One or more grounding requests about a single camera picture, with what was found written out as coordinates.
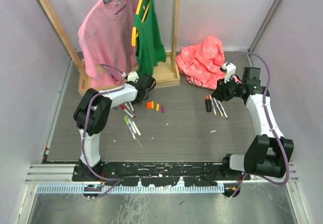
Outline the black highlighter body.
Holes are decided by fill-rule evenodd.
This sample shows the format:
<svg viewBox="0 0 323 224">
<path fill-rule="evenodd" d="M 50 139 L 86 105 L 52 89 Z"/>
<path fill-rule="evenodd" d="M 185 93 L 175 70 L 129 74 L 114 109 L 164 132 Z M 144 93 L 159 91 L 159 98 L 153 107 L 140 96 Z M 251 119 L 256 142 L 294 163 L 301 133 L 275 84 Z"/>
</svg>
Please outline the black highlighter body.
<svg viewBox="0 0 323 224">
<path fill-rule="evenodd" d="M 210 97 L 208 95 L 205 98 L 205 107 L 206 107 L 207 112 L 212 111 L 211 100 L 210 100 Z"/>
</svg>

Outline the yellow capped marker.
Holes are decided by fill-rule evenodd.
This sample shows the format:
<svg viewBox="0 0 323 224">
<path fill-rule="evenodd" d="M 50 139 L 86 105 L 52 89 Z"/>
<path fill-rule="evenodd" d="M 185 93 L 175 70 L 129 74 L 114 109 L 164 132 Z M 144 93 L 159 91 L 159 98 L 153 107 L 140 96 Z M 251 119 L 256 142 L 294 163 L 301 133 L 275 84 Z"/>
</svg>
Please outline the yellow capped marker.
<svg viewBox="0 0 323 224">
<path fill-rule="evenodd" d="M 217 109 L 218 109 L 221 117 L 224 117 L 223 112 L 222 112 L 222 110 L 220 108 L 220 105 L 219 105 L 218 101 L 215 98 L 213 98 L 213 100 L 214 100 L 214 103 L 215 103 L 215 105 L 216 105 L 216 107 L 217 107 Z"/>
</svg>

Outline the orange highlighter cap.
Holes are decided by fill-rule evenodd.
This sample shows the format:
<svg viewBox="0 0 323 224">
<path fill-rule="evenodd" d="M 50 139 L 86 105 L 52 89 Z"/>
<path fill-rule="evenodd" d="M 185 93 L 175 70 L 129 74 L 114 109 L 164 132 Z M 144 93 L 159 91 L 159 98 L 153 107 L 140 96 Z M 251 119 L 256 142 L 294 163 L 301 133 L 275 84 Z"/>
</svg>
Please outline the orange highlighter cap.
<svg viewBox="0 0 323 224">
<path fill-rule="evenodd" d="M 152 109 L 152 108 L 151 108 L 151 101 L 148 101 L 148 102 L 146 103 L 146 108 L 147 108 L 147 109 Z"/>
</svg>

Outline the yellow capped white pen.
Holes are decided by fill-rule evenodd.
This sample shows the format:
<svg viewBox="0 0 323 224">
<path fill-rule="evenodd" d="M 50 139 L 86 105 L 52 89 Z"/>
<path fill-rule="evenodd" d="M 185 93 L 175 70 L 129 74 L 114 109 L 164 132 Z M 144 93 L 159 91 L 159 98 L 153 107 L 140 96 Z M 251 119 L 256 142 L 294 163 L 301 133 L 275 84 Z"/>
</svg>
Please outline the yellow capped white pen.
<svg viewBox="0 0 323 224">
<path fill-rule="evenodd" d="M 211 94 L 209 94 L 209 97 L 210 97 L 210 101 L 211 101 L 211 106 L 212 106 L 213 113 L 214 113 L 214 115 L 216 116 L 216 115 L 217 115 L 217 112 L 216 112 L 216 108 L 215 108 L 215 105 L 214 105 L 213 99 L 212 99 L 212 97 L 211 97 Z"/>
</svg>

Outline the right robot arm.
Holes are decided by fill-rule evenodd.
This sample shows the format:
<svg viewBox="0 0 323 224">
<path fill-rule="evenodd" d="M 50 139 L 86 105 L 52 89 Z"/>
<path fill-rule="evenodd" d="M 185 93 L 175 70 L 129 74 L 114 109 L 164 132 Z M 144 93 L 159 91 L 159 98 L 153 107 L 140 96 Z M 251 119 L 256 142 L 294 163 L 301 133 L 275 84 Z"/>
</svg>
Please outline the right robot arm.
<svg viewBox="0 0 323 224">
<path fill-rule="evenodd" d="M 286 173 L 294 150 L 291 139 L 284 137 L 271 110 L 270 94 L 261 85 L 260 69 L 245 67 L 241 79 L 235 74 L 233 64 L 223 64 L 225 74 L 217 81 L 212 97 L 218 102 L 241 98 L 249 110 L 255 130 L 255 138 L 244 155 L 227 154 L 221 173 L 224 179 L 234 180 L 239 172 L 264 177 L 282 178 Z"/>
</svg>

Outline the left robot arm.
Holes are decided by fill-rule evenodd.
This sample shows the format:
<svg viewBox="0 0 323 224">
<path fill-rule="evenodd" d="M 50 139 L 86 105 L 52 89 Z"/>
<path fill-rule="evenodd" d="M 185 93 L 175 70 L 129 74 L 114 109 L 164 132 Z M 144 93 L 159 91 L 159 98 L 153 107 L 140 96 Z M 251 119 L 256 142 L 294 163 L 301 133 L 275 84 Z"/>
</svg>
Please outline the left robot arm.
<svg viewBox="0 0 323 224">
<path fill-rule="evenodd" d="M 155 85 L 156 80 L 145 74 L 114 89 L 97 91 L 90 88 L 83 95 L 73 119 L 81 136 L 80 160 L 87 165 L 83 170 L 83 176 L 88 181 L 95 182 L 101 176 L 101 169 L 96 166 L 101 161 L 99 140 L 100 133 L 107 124 L 110 110 L 127 102 L 141 103 L 148 98 L 148 92 Z"/>
</svg>

